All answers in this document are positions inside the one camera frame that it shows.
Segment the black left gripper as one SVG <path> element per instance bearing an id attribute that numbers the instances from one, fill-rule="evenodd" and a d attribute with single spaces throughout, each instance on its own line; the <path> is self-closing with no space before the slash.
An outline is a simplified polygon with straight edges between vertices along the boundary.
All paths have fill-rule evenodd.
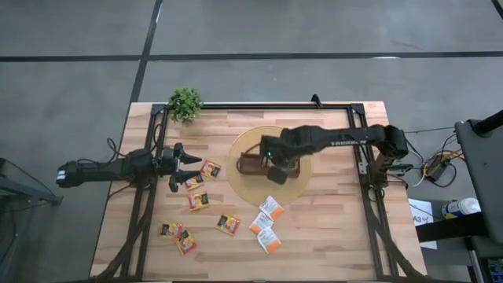
<path id="1" fill-rule="evenodd" d="M 170 175 L 168 185 L 170 191 L 176 193 L 178 192 L 179 184 L 200 174 L 199 171 L 180 170 L 180 163 L 194 164 L 201 160 L 202 159 L 197 156 L 186 153 L 182 143 L 175 143 L 174 147 L 163 147 L 162 153 L 157 159 L 155 172 L 160 177 Z"/>

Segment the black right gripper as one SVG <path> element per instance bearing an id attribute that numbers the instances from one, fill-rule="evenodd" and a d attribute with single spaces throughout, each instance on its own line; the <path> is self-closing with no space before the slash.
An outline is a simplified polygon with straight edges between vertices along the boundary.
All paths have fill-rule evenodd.
<path id="1" fill-rule="evenodd" d="M 260 140 L 261 164 L 271 163 L 267 178 L 284 185 L 288 180 L 288 172 L 283 167 L 292 167 L 303 155 L 300 146 L 300 135 L 296 133 L 281 134 L 279 137 L 263 135 Z"/>

